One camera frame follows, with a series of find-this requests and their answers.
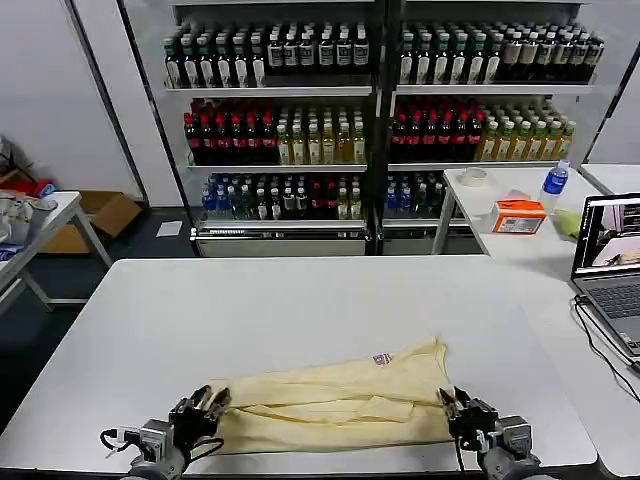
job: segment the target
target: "green object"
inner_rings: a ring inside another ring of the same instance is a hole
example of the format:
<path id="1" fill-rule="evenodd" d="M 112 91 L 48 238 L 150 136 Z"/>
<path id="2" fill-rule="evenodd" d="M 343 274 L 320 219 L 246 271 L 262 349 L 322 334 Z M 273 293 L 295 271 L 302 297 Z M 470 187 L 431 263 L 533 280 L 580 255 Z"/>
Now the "green object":
<path id="1" fill-rule="evenodd" d="M 560 233 L 577 240 L 580 234 L 582 214 L 560 209 L 555 210 L 553 213 L 553 223 Z"/>

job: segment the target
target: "cable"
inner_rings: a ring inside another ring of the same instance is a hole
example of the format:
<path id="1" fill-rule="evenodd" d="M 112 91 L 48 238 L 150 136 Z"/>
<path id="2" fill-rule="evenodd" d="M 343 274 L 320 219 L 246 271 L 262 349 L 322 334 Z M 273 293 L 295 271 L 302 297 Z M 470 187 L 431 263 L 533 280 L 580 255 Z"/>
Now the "cable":
<path id="1" fill-rule="evenodd" d="M 625 391 L 628 394 L 630 394 L 634 398 L 634 400 L 636 402 L 640 403 L 640 396 L 638 396 L 638 393 L 633 388 L 633 385 L 631 385 L 629 380 L 627 380 L 626 377 L 624 375 L 622 375 L 616 369 L 616 367 L 613 365 L 613 363 L 611 363 L 611 360 L 609 360 L 607 358 L 607 356 L 604 353 L 602 353 L 602 351 L 600 349 L 598 349 L 598 347 L 596 347 L 595 344 L 593 343 L 593 338 L 591 337 L 591 332 L 589 332 L 589 327 L 587 326 L 586 322 L 582 318 L 582 315 L 580 315 L 580 311 L 578 310 L 578 305 L 579 305 L 579 303 L 581 301 L 582 300 L 580 299 L 580 297 L 578 295 L 576 295 L 573 298 L 573 302 L 574 302 L 573 303 L 573 308 L 574 308 L 574 310 L 576 312 L 576 315 L 580 319 L 580 323 L 582 323 L 582 327 L 584 328 L 584 332 L 587 334 L 587 340 L 589 341 L 589 348 L 591 348 L 591 350 L 593 350 L 594 353 L 596 353 L 600 358 L 602 358 L 602 360 L 604 360 L 604 362 L 607 364 L 607 366 L 611 370 L 611 373 L 613 373 L 614 376 L 620 378 L 625 383 L 625 385 L 629 388 L 629 391 L 626 391 L 626 390 Z"/>

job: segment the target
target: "laptop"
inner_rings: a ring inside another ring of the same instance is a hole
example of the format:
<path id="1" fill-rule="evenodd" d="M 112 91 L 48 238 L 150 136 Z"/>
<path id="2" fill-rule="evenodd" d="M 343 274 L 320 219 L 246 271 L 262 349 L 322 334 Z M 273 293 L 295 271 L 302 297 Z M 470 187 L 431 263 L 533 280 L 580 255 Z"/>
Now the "laptop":
<path id="1" fill-rule="evenodd" d="M 640 355 L 640 193 L 587 197 L 571 280 Z"/>

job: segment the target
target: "laptop keyboard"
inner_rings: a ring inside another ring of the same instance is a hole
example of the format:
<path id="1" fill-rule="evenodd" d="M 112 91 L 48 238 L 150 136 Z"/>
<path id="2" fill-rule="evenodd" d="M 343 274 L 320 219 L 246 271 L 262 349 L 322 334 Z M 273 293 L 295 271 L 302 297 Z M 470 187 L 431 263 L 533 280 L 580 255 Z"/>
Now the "laptop keyboard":
<path id="1" fill-rule="evenodd" d="M 592 288 L 589 294 L 611 318 L 640 316 L 640 283 Z"/>

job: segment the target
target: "laptop screen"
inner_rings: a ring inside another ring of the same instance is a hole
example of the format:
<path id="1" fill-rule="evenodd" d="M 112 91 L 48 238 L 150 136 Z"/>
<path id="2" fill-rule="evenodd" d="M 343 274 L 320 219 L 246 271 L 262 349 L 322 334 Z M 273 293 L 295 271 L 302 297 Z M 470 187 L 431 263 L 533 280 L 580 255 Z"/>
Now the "laptop screen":
<path id="1" fill-rule="evenodd" d="M 588 197 L 574 275 L 640 268 L 640 194 Z"/>

